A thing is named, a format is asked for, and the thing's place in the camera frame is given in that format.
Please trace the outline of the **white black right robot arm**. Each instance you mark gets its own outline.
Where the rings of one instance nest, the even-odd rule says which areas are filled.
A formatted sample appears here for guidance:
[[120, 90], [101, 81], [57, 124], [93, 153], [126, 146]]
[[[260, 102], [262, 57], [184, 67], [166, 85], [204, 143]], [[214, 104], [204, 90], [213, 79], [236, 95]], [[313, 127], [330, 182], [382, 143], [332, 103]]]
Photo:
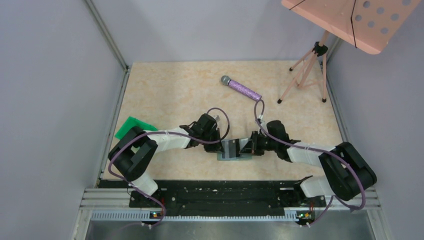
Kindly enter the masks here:
[[266, 127], [267, 132], [253, 131], [240, 153], [262, 156], [270, 151], [286, 162], [321, 168], [323, 176], [310, 176], [298, 182], [302, 197], [327, 195], [349, 201], [377, 182], [375, 172], [349, 142], [329, 147], [306, 144], [291, 139], [279, 120], [268, 122]]

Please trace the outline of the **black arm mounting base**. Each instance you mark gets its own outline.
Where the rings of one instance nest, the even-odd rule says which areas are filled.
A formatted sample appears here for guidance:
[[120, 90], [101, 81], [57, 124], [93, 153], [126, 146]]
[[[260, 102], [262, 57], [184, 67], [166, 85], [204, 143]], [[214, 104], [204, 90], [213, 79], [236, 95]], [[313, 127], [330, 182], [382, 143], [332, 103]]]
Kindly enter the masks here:
[[266, 217], [283, 216], [289, 208], [327, 205], [324, 196], [300, 195], [296, 180], [158, 180], [152, 195], [130, 195], [131, 208], [165, 206], [168, 217]]

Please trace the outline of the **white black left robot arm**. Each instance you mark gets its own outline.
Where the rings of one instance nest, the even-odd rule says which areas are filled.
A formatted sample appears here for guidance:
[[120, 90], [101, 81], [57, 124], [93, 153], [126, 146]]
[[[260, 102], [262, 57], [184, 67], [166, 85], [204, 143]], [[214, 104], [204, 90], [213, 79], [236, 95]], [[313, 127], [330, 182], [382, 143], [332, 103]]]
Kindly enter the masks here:
[[154, 155], [198, 145], [203, 145], [207, 153], [224, 152], [217, 116], [204, 113], [189, 125], [162, 131], [134, 126], [110, 150], [108, 159], [131, 187], [151, 196], [159, 188], [147, 173]]

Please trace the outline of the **sage green card holder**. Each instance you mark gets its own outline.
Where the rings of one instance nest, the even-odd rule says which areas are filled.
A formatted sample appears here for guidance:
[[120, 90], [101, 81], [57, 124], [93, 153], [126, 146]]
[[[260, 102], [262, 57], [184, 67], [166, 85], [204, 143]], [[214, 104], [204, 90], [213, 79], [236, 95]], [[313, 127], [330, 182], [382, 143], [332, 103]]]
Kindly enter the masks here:
[[240, 151], [248, 143], [248, 138], [224, 139], [221, 143], [223, 153], [217, 154], [218, 161], [246, 161], [251, 160], [251, 154], [241, 154]]

